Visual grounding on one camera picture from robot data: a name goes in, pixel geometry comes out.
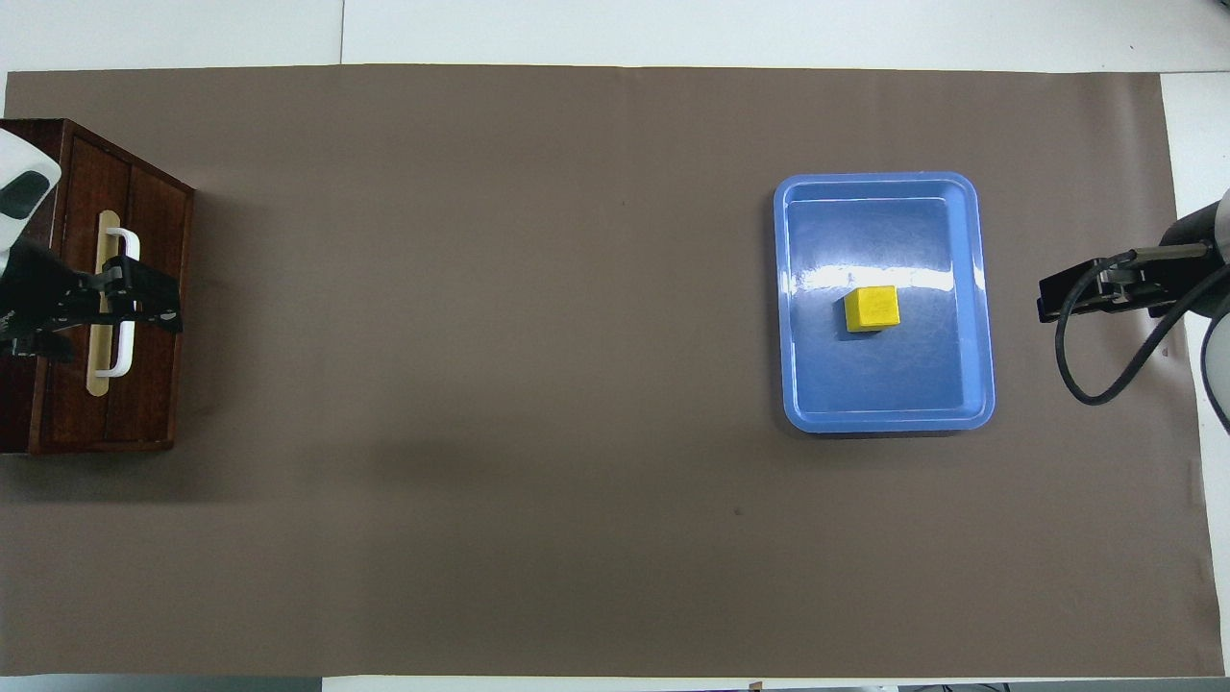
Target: drawer handle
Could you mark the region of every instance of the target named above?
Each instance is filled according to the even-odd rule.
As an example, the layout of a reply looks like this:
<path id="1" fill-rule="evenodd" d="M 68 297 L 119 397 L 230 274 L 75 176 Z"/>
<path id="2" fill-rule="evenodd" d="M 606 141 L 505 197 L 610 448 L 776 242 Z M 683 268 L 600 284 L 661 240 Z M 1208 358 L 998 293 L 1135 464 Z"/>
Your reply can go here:
<path id="1" fill-rule="evenodd" d="M 141 258 L 141 238 L 137 236 L 135 232 L 128 230 L 127 227 L 108 227 L 107 235 L 116 235 L 124 241 L 124 254 L 134 259 Z M 119 353 L 116 354 L 114 368 L 107 370 L 100 370 L 93 374 L 95 377 L 124 377 L 128 375 L 129 369 L 133 368 L 133 339 L 135 336 L 135 323 L 132 321 L 119 322 Z"/>

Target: wooden drawer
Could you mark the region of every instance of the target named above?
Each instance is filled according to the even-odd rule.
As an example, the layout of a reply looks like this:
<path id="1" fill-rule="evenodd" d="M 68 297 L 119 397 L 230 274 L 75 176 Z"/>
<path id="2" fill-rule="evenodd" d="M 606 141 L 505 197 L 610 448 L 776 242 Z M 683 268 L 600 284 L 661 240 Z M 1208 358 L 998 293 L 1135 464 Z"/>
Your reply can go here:
<path id="1" fill-rule="evenodd" d="M 60 183 L 31 218 L 25 235 L 70 267 L 93 272 L 98 214 L 119 214 L 141 238 L 141 261 L 180 280 L 184 297 L 192 188 L 66 119 L 0 119 L 63 168 Z M 89 327 L 73 339 L 71 364 L 0 358 L 0 452 L 165 450 L 175 440 L 182 334 L 137 324 L 132 370 L 107 395 L 86 392 Z"/>

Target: blue tray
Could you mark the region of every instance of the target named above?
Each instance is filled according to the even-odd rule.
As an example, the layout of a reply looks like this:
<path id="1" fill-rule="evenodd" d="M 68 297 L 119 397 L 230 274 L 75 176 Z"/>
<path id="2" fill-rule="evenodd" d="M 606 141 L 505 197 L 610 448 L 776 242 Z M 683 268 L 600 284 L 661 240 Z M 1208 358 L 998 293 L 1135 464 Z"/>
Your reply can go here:
<path id="1" fill-rule="evenodd" d="M 807 433 L 969 430 L 995 409 L 978 194 L 954 172 L 798 175 L 774 197 L 786 417 Z M 843 299 L 895 285 L 902 322 Z"/>

